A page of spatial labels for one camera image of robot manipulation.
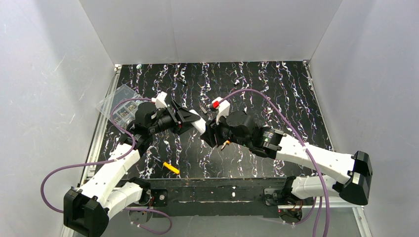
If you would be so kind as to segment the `white remote control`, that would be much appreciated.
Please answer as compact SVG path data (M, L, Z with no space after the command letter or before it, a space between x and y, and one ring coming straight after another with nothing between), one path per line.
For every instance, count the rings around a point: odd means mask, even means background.
M206 121L195 110L190 110L189 112L199 117L199 120L192 122L192 125L199 131L201 135L204 134L206 131Z

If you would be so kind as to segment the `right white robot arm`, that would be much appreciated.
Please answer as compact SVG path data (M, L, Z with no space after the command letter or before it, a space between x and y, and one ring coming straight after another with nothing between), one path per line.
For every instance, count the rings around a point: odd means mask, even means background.
M201 139L209 146L235 143L248 148L258 157L288 161L320 170L314 177L288 178L278 194L280 198L303 200L310 197L340 197L355 205L367 205L373 169L368 153L342 154L301 144L283 131L258 125L243 111L217 116L211 121L203 119L193 123Z

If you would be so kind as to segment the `aluminium frame rail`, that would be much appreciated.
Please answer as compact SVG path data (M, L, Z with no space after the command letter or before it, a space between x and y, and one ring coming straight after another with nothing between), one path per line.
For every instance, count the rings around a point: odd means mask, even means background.
M347 214L354 221L355 233L350 237L371 237L372 232L364 213L364 206L350 204L338 197L329 200L330 212L337 211L339 214ZM304 237L322 237L326 223L326 202L323 197L310 197L296 204L279 205L277 207L279 223L292 229L301 227L308 228L308 234Z

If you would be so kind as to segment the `yellow handled screwdriver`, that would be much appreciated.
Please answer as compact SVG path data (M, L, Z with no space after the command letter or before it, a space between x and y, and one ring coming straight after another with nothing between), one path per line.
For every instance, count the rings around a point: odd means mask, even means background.
M167 168L168 170L170 170L172 173L179 175L180 174L180 170L177 169L176 167L172 166L171 164L169 164L166 161L161 161L159 158L157 157L153 157L153 159L155 159L156 161L158 161L159 163L161 163L163 165L163 167Z

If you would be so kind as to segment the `orange handled pliers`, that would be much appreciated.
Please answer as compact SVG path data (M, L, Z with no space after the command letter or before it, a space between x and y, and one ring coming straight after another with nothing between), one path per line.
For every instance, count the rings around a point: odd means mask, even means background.
M226 146L228 146L230 144L230 141L229 140L226 140L223 144L222 144L222 146L221 146L221 150L224 150L225 148L226 148Z

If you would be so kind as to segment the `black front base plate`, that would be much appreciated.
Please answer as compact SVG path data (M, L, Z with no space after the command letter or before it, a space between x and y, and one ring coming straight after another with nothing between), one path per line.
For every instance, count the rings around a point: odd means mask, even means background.
M280 195L286 178L149 179L152 207L176 216L262 216L273 218L279 209L301 212L314 199L298 201Z

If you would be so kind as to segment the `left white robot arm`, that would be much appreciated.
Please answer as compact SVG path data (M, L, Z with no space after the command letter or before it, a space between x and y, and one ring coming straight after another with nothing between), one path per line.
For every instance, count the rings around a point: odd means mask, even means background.
M159 195L150 182L134 177L116 186L147 152L155 134L170 130L180 135L191 128L205 130L205 122L194 110L156 98L140 103L110 159L90 180L65 194L64 226L85 237L100 237L109 221L131 204L139 204L140 211L154 212L152 205Z

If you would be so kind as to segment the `clear plastic screw box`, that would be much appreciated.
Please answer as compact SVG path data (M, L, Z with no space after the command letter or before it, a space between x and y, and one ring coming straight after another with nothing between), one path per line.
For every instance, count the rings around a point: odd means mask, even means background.
M96 105L96 109L108 120L112 118L118 126L126 128L135 120L138 105L144 102L142 100L128 101L134 98L138 99L141 96L124 84L101 100Z

